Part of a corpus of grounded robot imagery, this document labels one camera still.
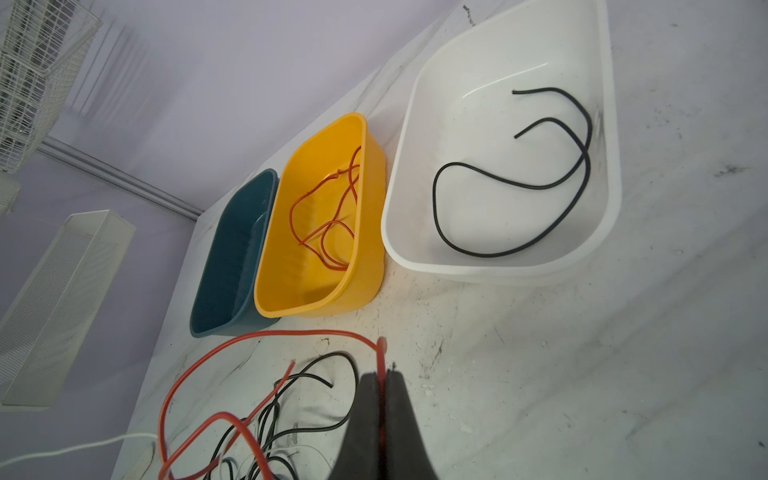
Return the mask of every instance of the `white marble countertop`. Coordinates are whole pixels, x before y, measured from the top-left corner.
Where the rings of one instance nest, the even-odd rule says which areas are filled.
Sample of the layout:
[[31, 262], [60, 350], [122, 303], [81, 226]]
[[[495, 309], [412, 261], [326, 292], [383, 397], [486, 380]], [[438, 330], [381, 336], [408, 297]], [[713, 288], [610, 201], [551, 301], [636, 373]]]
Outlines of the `white marble countertop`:
[[[458, 5], [260, 170], [281, 171], [302, 142], [351, 111], [367, 116], [391, 169], [425, 61], [471, 23], [516, 3]], [[768, 472], [768, 3], [608, 0], [608, 11], [624, 199], [579, 277], [541, 288], [453, 283], [388, 258], [382, 289], [365, 308], [275, 325], [386, 336], [444, 480]], [[226, 340], [193, 339], [188, 321], [230, 195], [197, 222], [131, 431], [156, 431], [172, 382]], [[171, 448], [214, 412], [249, 412], [291, 359], [335, 349], [352, 353], [363, 372], [373, 369], [366, 347], [333, 338], [249, 341], [221, 353], [174, 401]], [[348, 368], [319, 370], [336, 388], [297, 383], [280, 428], [323, 425], [349, 408]], [[176, 475], [205, 466], [224, 428], [200, 437]], [[333, 461], [342, 436], [297, 440]], [[112, 478], [156, 478], [160, 463], [154, 455], [147, 467], [147, 448], [125, 442]], [[293, 460], [302, 480], [327, 476], [314, 452]]]

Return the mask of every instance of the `white wall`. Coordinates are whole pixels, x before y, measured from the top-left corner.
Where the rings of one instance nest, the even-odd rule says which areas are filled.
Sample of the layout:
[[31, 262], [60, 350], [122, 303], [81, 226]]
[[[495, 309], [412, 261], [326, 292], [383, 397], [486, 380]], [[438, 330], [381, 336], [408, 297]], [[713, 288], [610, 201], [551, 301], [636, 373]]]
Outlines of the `white wall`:
[[52, 135], [208, 208], [455, 3], [96, 0]]
[[[69, 214], [113, 209], [136, 234], [56, 404], [0, 412], [0, 459], [125, 433], [194, 223], [45, 157], [16, 175], [15, 211], [0, 218], [0, 318]], [[14, 480], [109, 478], [120, 444], [4, 468]]]

